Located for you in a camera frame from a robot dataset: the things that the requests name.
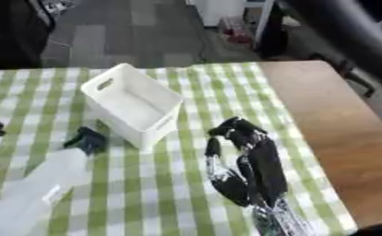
green checkered tablecloth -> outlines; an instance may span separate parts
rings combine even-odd
[[[276,141],[289,203],[316,235],[342,235],[355,223],[292,117],[255,63],[146,70],[185,99],[178,130],[141,152],[91,118],[80,85],[100,73],[80,68],[0,71],[0,194],[61,148],[81,125],[110,137],[88,164],[90,178],[50,214],[38,235],[257,235],[249,211],[224,199],[205,171],[205,131],[235,115]],[[224,142],[224,159],[235,151]]]

robotic hand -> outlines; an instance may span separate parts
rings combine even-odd
[[[279,154],[268,133],[247,120],[233,117],[209,130],[207,170],[214,188],[239,207],[252,207],[253,221],[261,235],[311,236],[311,227],[291,209]],[[231,140],[242,154],[237,166],[244,180],[221,163],[216,136]]]

gray carpet floor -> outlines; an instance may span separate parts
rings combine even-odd
[[[57,22],[43,54],[45,67],[106,68],[258,61],[248,48],[204,29],[185,0],[82,0]]]

white plastic basket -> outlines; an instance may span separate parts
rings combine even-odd
[[[140,149],[176,129],[183,98],[133,66],[120,64],[82,85],[96,118]]]

black chair leg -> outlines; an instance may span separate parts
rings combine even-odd
[[[361,77],[358,77],[357,75],[355,75],[352,72],[346,74],[344,76],[344,78],[349,79],[349,80],[355,82],[356,84],[364,87],[366,89],[366,93],[364,94],[364,96],[368,99],[371,98],[376,92],[376,89],[372,84],[370,84],[366,80],[362,79]]]
[[[309,60],[321,60],[321,61],[325,61],[325,62],[329,63],[339,73],[339,75],[341,77],[344,77],[345,79],[349,79],[349,80],[355,82],[356,84],[366,88],[367,91],[364,94],[364,96],[368,99],[371,98],[374,95],[374,93],[376,92],[376,89],[372,84],[370,84],[369,82],[367,82],[363,78],[355,75],[352,72],[353,71],[353,65],[350,64],[347,60],[343,60],[339,64],[336,64],[333,61],[329,60],[326,56],[324,56],[320,53],[313,53],[312,55],[310,55],[310,57],[308,59]]]

